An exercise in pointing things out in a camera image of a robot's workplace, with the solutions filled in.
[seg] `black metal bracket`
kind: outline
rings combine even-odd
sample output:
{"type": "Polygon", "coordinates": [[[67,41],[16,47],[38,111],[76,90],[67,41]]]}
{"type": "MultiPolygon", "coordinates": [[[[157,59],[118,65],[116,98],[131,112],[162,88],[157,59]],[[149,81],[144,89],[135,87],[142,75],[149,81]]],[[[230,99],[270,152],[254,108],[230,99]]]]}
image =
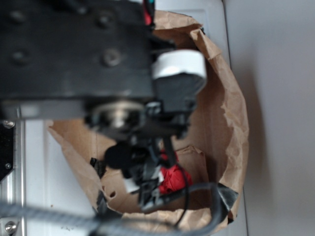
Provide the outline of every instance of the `black metal bracket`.
{"type": "Polygon", "coordinates": [[[0,124],[0,182],[14,169],[14,128],[0,124]]]}

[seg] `red object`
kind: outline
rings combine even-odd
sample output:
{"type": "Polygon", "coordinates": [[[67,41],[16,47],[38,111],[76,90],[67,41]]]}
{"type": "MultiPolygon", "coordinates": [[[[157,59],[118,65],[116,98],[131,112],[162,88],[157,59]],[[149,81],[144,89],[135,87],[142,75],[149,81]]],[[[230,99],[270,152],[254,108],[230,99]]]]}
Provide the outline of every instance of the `red object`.
{"type": "Polygon", "coordinates": [[[144,11],[144,20],[147,26],[149,26],[152,23],[152,18],[150,14],[148,13],[148,10],[146,9],[146,3],[143,2],[143,11],[144,11]]]}
{"type": "MultiPolygon", "coordinates": [[[[164,160],[167,159],[167,155],[162,154],[162,158],[164,160]]],[[[170,169],[162,167],[161,172],[164,176],[164,181],[158,187],[161,194],[168,194],[168,193],[172,193],[177,190],[185,188],[185,179],[183,177],[183,173],[180,167],[177,164],[171,167],[170,169]]],[[[189,186],[192,185],[190,174],[186,170],[184,170],[184,173],[188,180],[189,186]]]]}

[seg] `black cable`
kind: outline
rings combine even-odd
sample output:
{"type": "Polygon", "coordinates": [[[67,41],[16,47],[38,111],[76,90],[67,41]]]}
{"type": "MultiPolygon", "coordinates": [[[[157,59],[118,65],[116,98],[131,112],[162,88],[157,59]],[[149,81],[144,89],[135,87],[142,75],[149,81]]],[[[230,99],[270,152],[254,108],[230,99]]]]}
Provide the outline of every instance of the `black cable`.
{"type": "Polygon", "coordinates": [[[182,221],[182,219],[183,219],[183,217],[184,217],[184,215],[185,215],[185,213],[189,207],[189,183],[188,183],[188,179],[185,175],[184,168],[179,163],[177,163],[177,165],[178,165],[179,169],[181,170],[184,181],[185,181],[185,206],[184,206],[184,211],[183,211],[181,217],[178,219],[178,221],[175,224],[176,228],[179,226],[180,222],[182,221]]]}

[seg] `brown paper bag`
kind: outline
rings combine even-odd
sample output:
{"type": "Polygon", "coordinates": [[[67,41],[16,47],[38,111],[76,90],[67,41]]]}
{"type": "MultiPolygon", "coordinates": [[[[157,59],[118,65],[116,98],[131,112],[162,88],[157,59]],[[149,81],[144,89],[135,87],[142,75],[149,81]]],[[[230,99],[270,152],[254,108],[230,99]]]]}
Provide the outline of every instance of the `brown paper bag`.
{"type": "MultiPolygon", "coordinates": [[[[198,182],[215,181],[237,193],[242,192],[247,160],[249,125],[246,104],[235,77],[224,61],[220,49],[207,38],[201,25],[191,17],[156,11],[155,35],[175,41],[178,49],[200,50],[208,61],[208,83],[198,95],[198,107],[191,116],[189,134],[184,140],[173,140],[180,163],[198,182]]],[[[120,171],[107,170],[102,180],[89,164],[91,157],[103,159],[104,152],[115,144],[100,134],[88,130],[81,120],[55,121],[49,131],[61,144],[63,153],[97,209],[97,198],[102,191],[108,205],[117,211],[128,212],[125,217],[145,217],[176,222],[180,217],[183,200],[151,214],[139,213],[137,196],[127,194],[120,171]]],[[[193,229],[205,226],[211,219],[207,194],[195,193],[193,204],[181,227],[193,229]]],[[[229,209],[228,218],[237,215],[239,198],[229,209]]],[[[217,230],[226,227],[227,218],[217,230]]],[[[141,225],[155,231],[161,226],[141,225]]]]}

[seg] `robotic arm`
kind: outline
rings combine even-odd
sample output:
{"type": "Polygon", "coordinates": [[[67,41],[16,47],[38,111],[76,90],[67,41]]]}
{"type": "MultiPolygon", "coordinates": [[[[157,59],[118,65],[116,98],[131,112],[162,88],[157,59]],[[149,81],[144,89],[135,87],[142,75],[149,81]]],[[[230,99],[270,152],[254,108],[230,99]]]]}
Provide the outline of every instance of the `robotic arm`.
{"type": "Polygon", "coordinates": [[[3,0],[0,119],[85,118],[117,141],[106,165],[121,169],[143,211],[183,195],[156,194],[161,167],[176,164],[204,57],[153,35],[154,1],[3,0]],[[167,160],[161,158],[164,142],[167,160]]]}

